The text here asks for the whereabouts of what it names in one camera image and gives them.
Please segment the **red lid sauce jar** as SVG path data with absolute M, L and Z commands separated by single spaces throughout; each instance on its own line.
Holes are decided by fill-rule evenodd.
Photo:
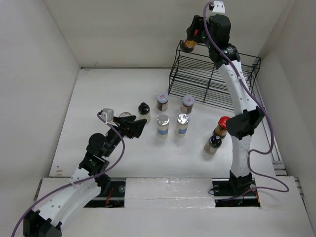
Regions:
M 186 40 L 182 41 L 181 49 L 185 53 L 191 53 L 194 50 L 194 47 L 196 46 L 196 44 L 197 44 L 197 42 L 195 40 L 186 39 Z
M 230 117 L 228 116 L 223 116 L 219 119 L 217 126 L 215 127 L 213 134 L 217 135 L 221 138 L 225 138 L 227 135 L 227 126 L 226 126 L 226 122 L 227 120 L 229 120 Z

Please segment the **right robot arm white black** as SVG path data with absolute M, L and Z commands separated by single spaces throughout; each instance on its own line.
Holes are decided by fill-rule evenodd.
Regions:
M 264 118 L 264 112 L 250 95 L 239 52 L 229 42 L 230 30 L 231 23 L 225 15 L 216 14 L 207 21 L 196 15 L 186 30 L 187 38 L 182 48 L 192 52 L 197 43 L 205 44 L 209 57 L 224 79 L 231 96 L 235 115 L 226 123 L 233 145 L 228 188 L 231 196 L 237 196 L 246 192 L 253 184 L 248 166 L 248 152 L 252 135 Z

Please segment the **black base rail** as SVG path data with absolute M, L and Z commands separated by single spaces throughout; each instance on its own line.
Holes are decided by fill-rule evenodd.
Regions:
M 230 199 L 226 179 L 126 178 L 113 179 L 109 190 L 86 207 L 104 208 L 215 208 L 260 207 L 257 192 Z

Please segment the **black cap beige spice bottle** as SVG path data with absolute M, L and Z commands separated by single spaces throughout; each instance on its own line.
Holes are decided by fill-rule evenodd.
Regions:
M 215 154 L 222 145 L 222 138 L 218 135 L 212 135 L 204 145 L 204 150 L 208 154 Z

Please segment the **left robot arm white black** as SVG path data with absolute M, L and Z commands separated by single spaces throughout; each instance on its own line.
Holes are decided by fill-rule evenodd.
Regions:
M 86 153 L 68 183 L 46 194 L 39 201 L 47 203 L 38 209 L 30 207 L 23 216 L 24 237 L 60 237 L 67 221 L 75 216 L 86 204 L 98 195 L 110 191 L 111 178 L 107 172 L 114 168 L 107 158 L 124 138 L 139 138 L 147 120 L 136 116 L 115 117 L 105 120 L 103 112 L 98 118 L 110 129 L 103 135 L 90 136 Z

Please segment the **silver lid bead bottle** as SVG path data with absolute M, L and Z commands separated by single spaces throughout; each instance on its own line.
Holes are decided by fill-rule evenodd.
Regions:
M 168 136 L 169 130 L 169 117 L 167 115 L 159 115 L 157 117 L 157 135 L 158 137 L 165 138 Z
M 176 119 L 175 135 L 184 137 L 186 135 L 190 118 L 187 114 L 179 114 Z

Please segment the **white lid dark sauce jar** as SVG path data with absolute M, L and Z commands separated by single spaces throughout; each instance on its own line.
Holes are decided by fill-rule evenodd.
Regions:
M 168 94 L 160 92 L 157 94 L 157 109 L 160 111 L 166 111 L 168 108 Z

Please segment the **black cap white powder bottle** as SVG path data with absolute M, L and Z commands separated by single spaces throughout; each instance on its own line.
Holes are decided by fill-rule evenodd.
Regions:
M 151 121 L 151 110 L 148 104 L 142 102 L 138 106 L 138 119 L 146 119 L 147 123 Z

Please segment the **white lid brown sauce jar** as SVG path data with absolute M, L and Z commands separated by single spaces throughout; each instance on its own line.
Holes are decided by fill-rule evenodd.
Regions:
M 182 99 L 182 113 L 189 114 L 192 112 L 195 99 L 191 95 L 185 95 Z

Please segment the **clear glass jar silver rim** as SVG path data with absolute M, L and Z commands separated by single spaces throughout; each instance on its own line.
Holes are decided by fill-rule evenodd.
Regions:
M 123 118 L 123 117 L 129 117 L 129 116 L 132 116 L 132 114 L 130 112 L 122 112 L 119 117 L 120 118 Z

